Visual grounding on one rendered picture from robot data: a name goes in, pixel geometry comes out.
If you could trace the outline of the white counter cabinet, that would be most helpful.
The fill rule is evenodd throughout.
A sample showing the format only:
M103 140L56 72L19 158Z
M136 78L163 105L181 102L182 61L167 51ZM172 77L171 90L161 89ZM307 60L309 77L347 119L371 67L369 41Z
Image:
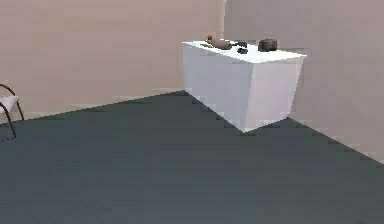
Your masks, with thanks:
M261 52L247 45L229 50L203 41L184 42L184 89L242 132L281 121L291 112L306 56Z

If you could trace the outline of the dark brown round pot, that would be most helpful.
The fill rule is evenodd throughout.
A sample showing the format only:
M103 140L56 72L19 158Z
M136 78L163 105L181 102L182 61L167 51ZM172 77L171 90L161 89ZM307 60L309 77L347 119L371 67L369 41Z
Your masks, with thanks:
M270 52L276 51L278 48L278 43L276 39L263 39L258 43L258 50L260 52Z

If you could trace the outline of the white chair with dark frame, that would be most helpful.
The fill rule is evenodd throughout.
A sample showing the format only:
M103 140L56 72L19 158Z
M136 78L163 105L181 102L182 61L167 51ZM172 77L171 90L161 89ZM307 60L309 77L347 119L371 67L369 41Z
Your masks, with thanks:
M17 107L17 110L19 112L20 118L22 121L25 120L24 113L21 109L19 97L16 95L16 93L7 85L0 83L0 87L6 89L10 95L5 97L0 97L0 114L4 114L7 119L7 124L10 127L12 136L10 139L15 139L17 137L16 130L13 125L10 112L13 110L14 107Z

